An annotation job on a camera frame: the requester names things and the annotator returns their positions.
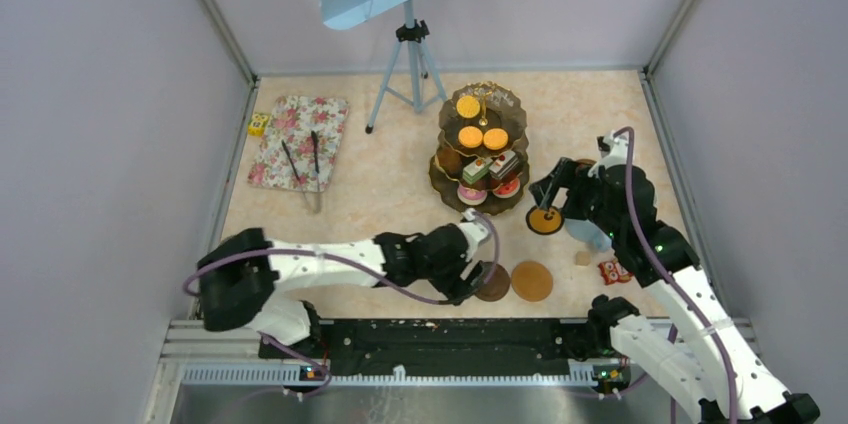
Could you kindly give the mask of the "black orange round coaster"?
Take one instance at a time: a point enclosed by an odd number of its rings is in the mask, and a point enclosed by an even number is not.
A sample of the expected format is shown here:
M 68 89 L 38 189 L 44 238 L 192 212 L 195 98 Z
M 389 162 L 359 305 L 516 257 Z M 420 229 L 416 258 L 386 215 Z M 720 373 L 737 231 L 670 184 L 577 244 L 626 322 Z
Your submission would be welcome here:
M 532 207 L 525 215 L 525 223 L 535 234 L 547 236 L 556 234 L 564 226 L 564 218 L 557 207 L 541 209 Z

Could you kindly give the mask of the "light blue mug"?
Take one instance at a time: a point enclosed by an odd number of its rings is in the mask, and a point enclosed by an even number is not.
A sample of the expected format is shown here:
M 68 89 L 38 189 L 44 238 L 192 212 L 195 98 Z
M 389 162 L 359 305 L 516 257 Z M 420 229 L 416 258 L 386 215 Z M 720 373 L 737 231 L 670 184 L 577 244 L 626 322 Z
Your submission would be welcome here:
M 564 228 L 572 238 L 586 244 L 593 253 L 607 252 L 612 247 L 609 235 L 590 221 L 565 219 Z

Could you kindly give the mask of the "orange sprinkled donut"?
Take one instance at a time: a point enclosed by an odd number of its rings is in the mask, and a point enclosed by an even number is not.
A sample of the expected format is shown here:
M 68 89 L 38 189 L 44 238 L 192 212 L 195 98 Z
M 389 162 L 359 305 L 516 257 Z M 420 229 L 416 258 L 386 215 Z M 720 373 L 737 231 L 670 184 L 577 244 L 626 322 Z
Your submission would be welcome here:
M 508 182 L 502 183 L 492 191 L 492 195 L 499 199 L 509 199 L 515 196 L 521 189 L 521 181 L 519 178 L 514 178 Z

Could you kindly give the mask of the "dark brown round coaster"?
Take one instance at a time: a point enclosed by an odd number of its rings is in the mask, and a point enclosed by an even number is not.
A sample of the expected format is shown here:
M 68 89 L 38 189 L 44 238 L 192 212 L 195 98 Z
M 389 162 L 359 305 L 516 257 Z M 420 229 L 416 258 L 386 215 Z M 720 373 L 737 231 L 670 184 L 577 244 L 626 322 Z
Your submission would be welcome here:
M 511 278 L 508 271 L 500 264 L 494 265 L 494 274 L 475 292 L 475 296 L 485 302 L 501 300 L 511 288 Z

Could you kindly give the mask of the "brown white layered cake slice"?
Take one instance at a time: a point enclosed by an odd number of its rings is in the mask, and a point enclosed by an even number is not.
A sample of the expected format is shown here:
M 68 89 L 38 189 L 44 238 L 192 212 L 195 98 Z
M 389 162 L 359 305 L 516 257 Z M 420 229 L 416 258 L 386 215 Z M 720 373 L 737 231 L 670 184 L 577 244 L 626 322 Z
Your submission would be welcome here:
M 503 181 L 519 163 L 520 157 L 514 150 L 504 151 L 493 160 L 489 175 L 495 181 Z

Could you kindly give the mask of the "pink frosted donut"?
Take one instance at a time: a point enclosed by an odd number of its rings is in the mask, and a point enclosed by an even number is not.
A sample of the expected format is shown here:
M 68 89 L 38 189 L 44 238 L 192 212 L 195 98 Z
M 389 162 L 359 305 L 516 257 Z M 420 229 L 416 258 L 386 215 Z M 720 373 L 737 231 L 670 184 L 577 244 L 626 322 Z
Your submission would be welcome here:
M 475 207 L 485 202 L 488 192 L 459 185 L 457 187 L 457 197 L 462 203 Z

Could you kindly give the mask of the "light brown round coaster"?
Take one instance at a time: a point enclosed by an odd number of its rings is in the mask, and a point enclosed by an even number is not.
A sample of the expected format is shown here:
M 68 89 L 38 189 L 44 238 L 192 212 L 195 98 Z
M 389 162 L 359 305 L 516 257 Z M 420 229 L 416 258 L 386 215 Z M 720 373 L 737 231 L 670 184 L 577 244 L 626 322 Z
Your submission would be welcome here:
M 553 276 L 546 266 L 536 261 L 523 261 L 511 273 L 513 291 L 523 300 L 540 302 L 553 290 Z

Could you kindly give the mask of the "yellow round biscuit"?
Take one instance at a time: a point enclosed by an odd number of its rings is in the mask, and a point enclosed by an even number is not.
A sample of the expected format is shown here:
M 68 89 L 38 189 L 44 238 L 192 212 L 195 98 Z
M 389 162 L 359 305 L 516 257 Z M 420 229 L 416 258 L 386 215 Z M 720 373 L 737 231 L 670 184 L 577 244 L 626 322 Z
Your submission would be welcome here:
M 467 149 L 475 149 L 483 144 L 484 133 L 476 126 L 465 126 L 457 133 L 458 143 Z
M 456 100 L 455 109 L 460 117 L 472 119 L 481 113 L 482 105 L 476 96 L 464 95 Z
M 486 149 L 498 151 L 509 143 L 509 134 L 503 128 L 491 128 L 483 133 L 482 143 Z

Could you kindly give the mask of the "green layered cake slice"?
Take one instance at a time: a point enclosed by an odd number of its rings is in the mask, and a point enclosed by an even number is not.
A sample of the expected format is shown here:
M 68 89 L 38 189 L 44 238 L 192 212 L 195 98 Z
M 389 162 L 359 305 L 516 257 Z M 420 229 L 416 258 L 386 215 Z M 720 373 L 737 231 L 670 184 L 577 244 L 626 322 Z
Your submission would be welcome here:
M 474 189 L 487 189 L 489 169 L 493 164 L 491 157 L 478 157 L 466 164 L 462 169 L 460 182 Z

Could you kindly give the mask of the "round golden bun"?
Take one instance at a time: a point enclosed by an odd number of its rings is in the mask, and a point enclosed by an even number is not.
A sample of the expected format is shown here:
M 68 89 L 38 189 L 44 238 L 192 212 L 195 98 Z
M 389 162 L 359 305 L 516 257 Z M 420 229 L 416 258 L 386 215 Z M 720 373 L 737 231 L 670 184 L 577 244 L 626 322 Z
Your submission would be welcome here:
M 462 155 L 450 146 L 442 146 L 436 152 L 438 166 L 446 175 L 459 175 L 464 167 Z

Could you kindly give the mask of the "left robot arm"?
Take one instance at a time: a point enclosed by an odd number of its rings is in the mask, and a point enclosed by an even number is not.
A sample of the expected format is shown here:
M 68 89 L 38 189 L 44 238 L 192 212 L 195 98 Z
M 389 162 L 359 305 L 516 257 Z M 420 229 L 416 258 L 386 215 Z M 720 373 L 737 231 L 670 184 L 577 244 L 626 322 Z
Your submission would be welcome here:
M 465 217 L 426 234 L 384 232 L 330 244 L 288 243 L 248 228 L 201 258 L 183 288 L 198 299 L 206 331 L 251 329 L 303 358 L 319 348 L 318 316 L 311 304 L 288 298 L 288 292 L 388 287 L 422 301 L 408 288 L 426 281 L 442 294 L 440 304 L 459 305 L 486 281 L 482 263 L 472 259 L 495 238 L 493 226 L 480 217 Z

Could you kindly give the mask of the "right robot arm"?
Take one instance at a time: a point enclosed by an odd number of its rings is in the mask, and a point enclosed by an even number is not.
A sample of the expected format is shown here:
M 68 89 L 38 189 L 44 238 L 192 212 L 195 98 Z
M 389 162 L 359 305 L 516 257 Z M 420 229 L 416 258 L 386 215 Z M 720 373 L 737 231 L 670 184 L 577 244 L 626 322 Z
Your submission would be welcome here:
M 611 155 L 593 166 L 562 158 L 530 184 L 539 209 L 566 199 L 563 218 L 588 222 L 611 240 L 619 263 L 668 313 L 682 345 L 650 326 L 622 298 L 595 300 L 586 341 L 600 356 L 623 354 L 640 366 L 695 423 L 813 423 L 814 399 L 790 391 L 766 367 L 716 299 L 686 238 L 656 216 L 644 171 Z

